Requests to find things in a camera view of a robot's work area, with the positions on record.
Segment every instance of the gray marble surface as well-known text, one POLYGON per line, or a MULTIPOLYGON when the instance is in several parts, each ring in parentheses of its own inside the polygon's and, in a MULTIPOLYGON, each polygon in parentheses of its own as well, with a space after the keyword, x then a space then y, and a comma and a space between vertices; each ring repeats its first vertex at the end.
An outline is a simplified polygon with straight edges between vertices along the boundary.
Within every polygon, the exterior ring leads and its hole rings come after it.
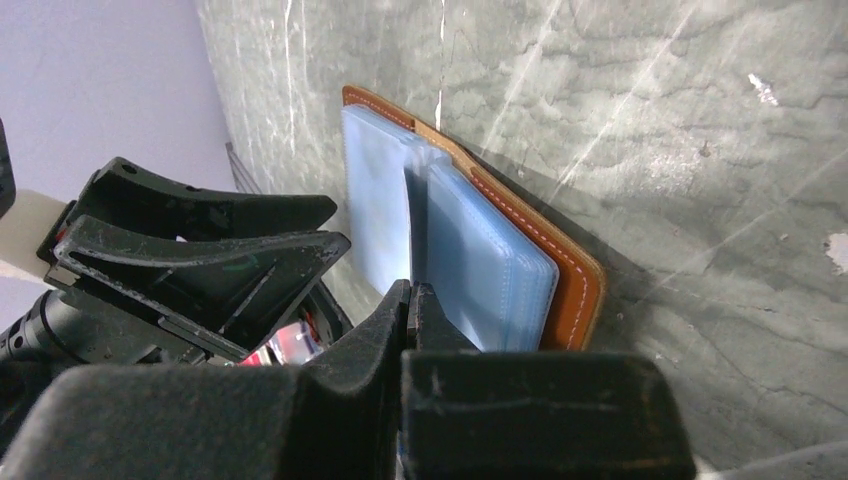
MULTIPOLYGON (((197 6, 264 190, 331 195, 346 232, 340 91, 372 89, 601 260, 593 348, 657 362, 698 456, 741 468, 721 478, 848 478, 848 275, 827 254, 848 232, 848 3, 197 6)), ((377 300, 346 262, 328 284, 357 319, 377 300)))

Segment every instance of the white wall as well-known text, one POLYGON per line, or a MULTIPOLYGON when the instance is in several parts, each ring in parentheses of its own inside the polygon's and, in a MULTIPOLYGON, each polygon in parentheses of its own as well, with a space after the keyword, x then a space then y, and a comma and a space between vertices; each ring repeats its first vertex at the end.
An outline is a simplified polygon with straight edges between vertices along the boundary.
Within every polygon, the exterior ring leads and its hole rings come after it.
MULTIPOLYGON (((72 200, 122 156, 234 190, 192 0, 0 0, 0 118, 19 188, 72 200)), ((0 278, 0 330, 42 291, 0 278)))

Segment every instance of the white vein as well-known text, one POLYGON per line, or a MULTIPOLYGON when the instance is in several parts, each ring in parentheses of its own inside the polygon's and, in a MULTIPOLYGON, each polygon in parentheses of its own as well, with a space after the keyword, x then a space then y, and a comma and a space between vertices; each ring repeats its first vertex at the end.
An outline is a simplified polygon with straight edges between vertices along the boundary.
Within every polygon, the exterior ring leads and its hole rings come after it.
POLYGON ((495 121, 492 122, 492 126, 489 128, 489 133, 486 134, 486 139, 483 141, 482 148, 483 150, 489 149, 489 144, 494 138, 495 134, 498 132, 498 128, 500 127, 501 121, 503 120, 503 116, 506 113, 507 108, 512 104, 512 101, 515 99, 515 96, 521 92, 521 88, 524 86, 524 79, 527 78, 527 74, 530 72, 530 69, 538 63, 539 58, 542 56, 542 47, 545 42, 545 39, 551 33, 551 21, 554 19, 554 15, 559 11, 559 8, 562 6, 562 0, 554 0, 551 2, 551 8, 548 12, 548 18, 542 22, 542 25, 539 26, 539 33, 536 36, 536 44, 533 46, 533 50, 531 50, 530 55, 527 56, 524 67, 521 68, 518 74, 518 78, 514 78, 512 86, 507 91, 506 101, 504 102, 503 107, 501 107, 500 113, 495 117, 495 121))
POLYGON ((574 176, 574 173, 577 171, 577 168, 582 165, 583 162, 586 161, 586 159, 589 157, 589 154, 592 153, 592 150, 594 150, 595 147, 598 145, 598 142, 600 142, 601 139, 607 134, 607 131, 612 128, 613 125, 615 125, 615 123, 618 121, 618 116, 621 114, 621 111, 624 109, 625 105, 627 105, 627 102, 630 101, 630 99, 633 97, 633 92, 636 91, 636 89, 642 84, 642 82, 645 81, 646 78, 648 78, 648 75, 651 73, 651 70, 653 70, 654 65, 657 63, 660 57, 662 57, 662 55, 668 50, 671 44, 680 37, 680 34, 683 32, 683 29, 689 23, 689 19, 695 12, 695 8, 696 5, 693 5, 689 9, 689 12, 683 17, 683 20, 680 21, 680 24, 677 25, 677 28, 674 30, 674 33, 671 35, 671 37, 669 37, 665 42, 663 42, 656 55, 654 55, 654 58, 651 59, 650 62, 648 62, 648 65, 646 65, 644 69, 642 69, 642 71, 636 77, 636 82, 633 83, 633 87, 630 89, 630 91, 627 92, 624 98, 621 99, 618 105, 616 105, 615 109, 613 109, 612 115, 610 116, 609 120, 607 120, 607 123, 603 126, 603 128, 601 128, 595 138, 593 138, 592 141, 589 142, 589 145, 586 147, 583 153, 577 158, 577 160, 571 165, 571 167, 568 168, 568 170, 563 171, 559 175, 559 177, 557 178, 557 186, 554 189, 553 193, 551 193, 551 196, 545 202, 546 204, 549 204, 551 200, 553 200, 554 197, 556 197, 556 195, 559 193, 560 189, 562 189, 562 187, 566 183, 571 181, 574 176))
POLYGON ((644 296, 642 296, 642 298, 640 298, 638 301, 636 301, 636 303, 634 303, 634 304, 633 304, 633 306, 636 306, 636 305, 638 305, 639 303, 641 303, 641 302, 643 302, 644 300, 646 300, 647 298, 649 298, 649 297, 650 297, 650 296, 651 296, 651 295, 652 295, 655 291, 657 291, 657 289, 659 289, 659 288, 663 287, 666 283, 670 282, 670 281, 671 281, 672 279, 674 279, 676 276, 680 275, 680 273, 681 273, 681 272, 686 271, 686 269, 687 269, 687 268, 689 268, 689 267, 691 267, 693 264, 695 264, 695 263, 697 263, 697 262, 701 261, 704 257, 706 257, 706 256, 708 256, 708 255, 712 255, 712 254, 713 254, 714 252, 716 252, 719 248, 721 248, 721 247, 723 247, 724 245, 728 244, 729 242, 732 242, 733 240, 735 240, 735 239, 739 238, 739 236, 740 236, 740 235, 742 235, 743 233, 745 233, 745 232, 747 232, 748 230, 750 230, 753 226, 757 225, 758 223, 760 223, 761 221, 763 221, 765 218, 769 217, 769 216, 770 216, 771 214, 773 214, 774 212, 778 211, 778 210, 779 210, 779 209, 780 209, 780 208, 781 208, 784 204, 786 204, 786 202, 788 202, 789 200, 792 200, 793 198, 795 198, 796 196, 798 196, 798 194, 799 194, 799 193, 801 193, 801 191, 802 191, 804 188, 806 188, 808 185, 810 185, 812 182, 814 182, 814 181, 815 181, 817 178, 819 178, 819 177, 820 177, 820 176, 821 176, 824 172, 826 172, 827 170, 829 170, 829 169, 830 169, 831 167, 833 167, 834 165, 836 165, 836 164, 838 164, 838 163, 842 162, 843 160, 845 160, 846 156, 848 156, 848 148, 846 148, 845 150, 843 150, 841 153, 836 154, 836 155, 835 155, 835 156, 833 156, 830 160, 828 160, 828 161, 826 161, 825 163, 823 163, 823 164, 822 164, 822 166, 820 166, 819 168, 817 168, 814 172, 812 172, 811 174, 807 175, 807 176, 804 178, 804 180, 802 180, 802 181, 798 184, 798 186, 797 186, 797 187, 795 187, 795 189, 794 189, 794 190, 792 190, 792 192, 790 192, 790 193, 789 193, 789 195, 787 195, 787 196, 786 196, 783 200, 781 200, 780 202, 778 202, 778 203, 777 203, 777 205, 775 205, 774 207, 772 207, 772 208, 770 208, 770 209, 766 210, 765 212, 763 212, 763 213, 761 213, 761 214, 757 215, 757 217, 755 217, 753 220, 751 220, 750 222, 746 223, 745 225, 741 226, 741 227, 740 227, 739 229, 737 229, 735 232, 733 232, 733 233, 731 233, 730 235, 728 235, 728 236, 727 236, 724 240, 722 240, 721 242, 719 242, 719 243, 717 243, 717 244, 713 245, 712 247, 710 247, 710 248, 708 248, 708 249, 706 249, 706 250, 704 250, 704 251, 702 251, 702 252, 700 252, 700 253, 698 253, 698 254, 694 255, 692 258, 690 258, 690 259, 689 259, 689 261, 687 261, 687 262, 683 263, 683 265, 682 265, 680 268, 678 268, 677 270, 675 270, 674 272, 670 273, 668 276, 666 276, 665 278, 663 278, 662 280, 660 280, 659 282, 657 282, 657 283, 656 283, 653 287, 651 287, 651 289, 650 289, 650 290, 648 290, 648 292, 647 292, 644 296))
POLYGON ((284 17, 283 20, 285 21, 284 34, 285 34, 285 47, 286 47, 286 77, 287 77, 288 90, 289 90, 289 121, 291 122, 290 130, 289 130, 289 147, 291 148, 292 159, 293 159, 294 155, 296 153, 295 144, 294 144, 294 91, 293 91, 294 82, 292 81, 291 52, 289 50, 289 17, 291 16, 292 1, 293 0, 288 0, 288 3, 286 4, 286 14, 285 14, 285 17, 284 17))

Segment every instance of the marble wall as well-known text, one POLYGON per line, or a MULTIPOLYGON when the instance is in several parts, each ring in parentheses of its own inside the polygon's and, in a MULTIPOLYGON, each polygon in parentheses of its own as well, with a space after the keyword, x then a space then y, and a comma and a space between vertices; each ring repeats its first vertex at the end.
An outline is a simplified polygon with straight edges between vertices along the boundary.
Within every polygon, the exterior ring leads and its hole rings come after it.
MULTIPOLYGON (((263 189, 331 195, 328 227, 348 231, 340 91, 372 89, 601 260, 594 348, 656 361, 701 458, 748 465, 733 478, 848 476, 848 275, 826 255, 848 232, 848 4, 197 6, 263 189)), ((357 319, 377 300, 346 262, 328 284, 357 319)))

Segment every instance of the brown leather wallet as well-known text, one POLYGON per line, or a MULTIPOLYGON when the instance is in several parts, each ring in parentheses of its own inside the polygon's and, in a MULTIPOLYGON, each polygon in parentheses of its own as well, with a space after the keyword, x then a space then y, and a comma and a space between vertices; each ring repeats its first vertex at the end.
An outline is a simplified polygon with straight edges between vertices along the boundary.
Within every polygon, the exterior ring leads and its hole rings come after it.
POLYGON ((454 166, 557 264, 560 272, 541 349, 583 350, 589 343, 606 296, 606 274, 591 255, 519 198, 453 139, 397 105, 364 88, 342 89, 344 105, 365 105, 448 152, 454 166))

